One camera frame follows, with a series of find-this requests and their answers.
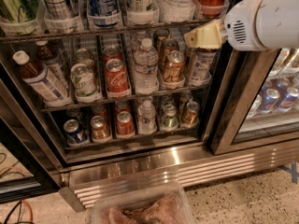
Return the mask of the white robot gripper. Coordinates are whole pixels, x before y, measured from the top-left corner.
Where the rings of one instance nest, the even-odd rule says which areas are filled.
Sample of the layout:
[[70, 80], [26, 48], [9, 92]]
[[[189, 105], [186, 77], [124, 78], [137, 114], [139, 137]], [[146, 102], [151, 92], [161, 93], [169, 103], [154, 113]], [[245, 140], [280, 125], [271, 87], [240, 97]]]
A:
[[184, 35], [189, 48], [219, 49], [226, 40], [238, 51], [264, 49], [256, 30], [256, 16], [263, 0], [242, 0], [223, 19], [216, 19]]

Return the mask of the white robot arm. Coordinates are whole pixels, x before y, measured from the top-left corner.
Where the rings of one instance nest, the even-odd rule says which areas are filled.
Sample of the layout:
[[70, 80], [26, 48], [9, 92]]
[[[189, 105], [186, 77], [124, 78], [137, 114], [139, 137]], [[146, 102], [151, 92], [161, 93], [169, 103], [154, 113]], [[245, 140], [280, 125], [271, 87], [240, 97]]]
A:
[[242, 0], [228, 13], [184, 35], [190, 48], [238, 51], [299, 48], [299, 0]]

